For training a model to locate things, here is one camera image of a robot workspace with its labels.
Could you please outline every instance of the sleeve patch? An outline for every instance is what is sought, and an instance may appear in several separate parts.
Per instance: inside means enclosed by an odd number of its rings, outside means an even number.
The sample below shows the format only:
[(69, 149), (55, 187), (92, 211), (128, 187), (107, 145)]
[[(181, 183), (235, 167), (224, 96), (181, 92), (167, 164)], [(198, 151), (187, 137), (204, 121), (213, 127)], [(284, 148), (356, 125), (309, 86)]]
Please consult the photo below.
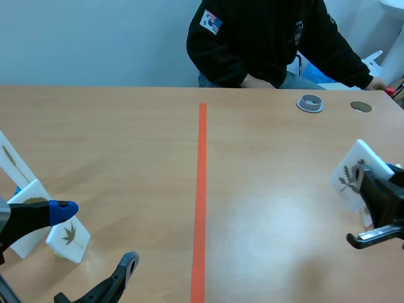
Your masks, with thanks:
[(216, 35), (222, 26), (223, 22), (221, 19), (217, 18), (214, 14), (212, 14), (210, 11), (207, 9), (202, 15), (202, 19), (199, 23), (202, 27), (205, 27), (207, 30), (212, 32), (214, 35)]

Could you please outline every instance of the gray grommet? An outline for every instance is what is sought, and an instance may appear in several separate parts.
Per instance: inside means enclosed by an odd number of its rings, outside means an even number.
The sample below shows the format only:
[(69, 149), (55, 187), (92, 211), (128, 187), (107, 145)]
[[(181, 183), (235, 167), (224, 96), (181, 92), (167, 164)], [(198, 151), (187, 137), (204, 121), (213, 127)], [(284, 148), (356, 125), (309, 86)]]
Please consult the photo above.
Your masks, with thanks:
[(304, 95), (296, 105), (305, 112), (321, 112), (324, 109), (323, 101), (315, 95)]

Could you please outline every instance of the table surface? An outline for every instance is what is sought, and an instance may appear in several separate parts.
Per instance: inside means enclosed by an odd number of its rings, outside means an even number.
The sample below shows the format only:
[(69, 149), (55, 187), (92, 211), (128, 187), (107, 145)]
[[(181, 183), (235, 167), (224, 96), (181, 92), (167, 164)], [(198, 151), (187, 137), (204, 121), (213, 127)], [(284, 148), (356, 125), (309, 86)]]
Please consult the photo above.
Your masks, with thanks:
[[(199, 104), (207, 104), (206, 302), (400, 302), (401, 240), (363, 251), (328, 184), (356, 139), (402, 162), (404, 111), (383, 92), (0, 87), (0, 129), (55, 199), (72, 199), (92, 238), (79, 265), (44, 241), (7, 250), (1, 274), (25, 302), (76, 300), (121, 256), (140, 264), (121, 302), (190, 301)], [(352, 101), (372, 106), (354, 111)], [(15, 185), (0, 173), (0, 193)]]

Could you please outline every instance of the person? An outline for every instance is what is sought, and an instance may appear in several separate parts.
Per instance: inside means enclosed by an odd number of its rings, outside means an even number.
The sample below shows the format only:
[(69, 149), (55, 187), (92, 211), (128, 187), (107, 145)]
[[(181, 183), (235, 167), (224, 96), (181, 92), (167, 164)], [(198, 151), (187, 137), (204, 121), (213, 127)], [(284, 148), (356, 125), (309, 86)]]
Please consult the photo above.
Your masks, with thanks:
[(200, 87), (320, 89), (287, 72), (297, 51), (337, 82), (384, 88), (338, 32), (323, 0), (203, 0), (187, 36)]

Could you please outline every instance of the blue object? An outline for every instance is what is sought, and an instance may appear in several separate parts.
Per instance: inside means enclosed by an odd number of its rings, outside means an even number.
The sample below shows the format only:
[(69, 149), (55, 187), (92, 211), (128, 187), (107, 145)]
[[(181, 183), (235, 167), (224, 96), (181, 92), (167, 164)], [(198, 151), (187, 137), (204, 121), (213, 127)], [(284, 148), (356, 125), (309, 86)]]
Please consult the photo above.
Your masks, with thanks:
[(304, 69), (302, 76), (315, 83), (335, 83), (336, 82), (336, 81), (332, 80), (331, 78), (327, 77), (325, 74), (323, 74), (317, 67), (315, 67), (311, 63)]
[(17, 186), (17, 188), (15, 189), (14, 195), (18, 194), (21, 191), (21, 188)]
[(49, 200), (49, 225), (65, 222), (78, 212), (78, 205), (73, 201)]

